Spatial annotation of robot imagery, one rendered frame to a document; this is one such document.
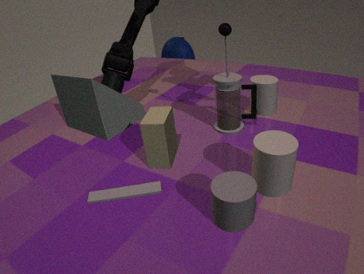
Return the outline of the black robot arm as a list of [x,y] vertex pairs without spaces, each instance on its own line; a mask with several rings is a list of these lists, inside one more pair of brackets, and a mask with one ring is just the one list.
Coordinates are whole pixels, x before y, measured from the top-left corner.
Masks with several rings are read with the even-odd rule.
[[[121,93],[124,87],[124,81],[130,81],[134,68],[132,47],[145,16],[153,12],[158,4],[159,0],[135,0],[135,9],[128,21],[121,40],[113,42],[103,61],[101,70],[104,77],[101,84]],[[127,73],[124,74],[123,72]]]

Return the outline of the french press coffee maker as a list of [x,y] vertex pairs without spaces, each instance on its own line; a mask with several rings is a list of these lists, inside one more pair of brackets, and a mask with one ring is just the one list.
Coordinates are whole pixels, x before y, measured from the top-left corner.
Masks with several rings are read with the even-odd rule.
[[[226,36],[232,31],[228,23],[219,26],[219,33]],[[219,133],[232,135],[243,131],[242,118],[256,119],[257,86],[242,85],[242,76],[228,72],[228,51],[226,49],[226,72],[213,76],[216,123],[215,130]],[[251,90],[251,114],[242,114],[242,90]]]

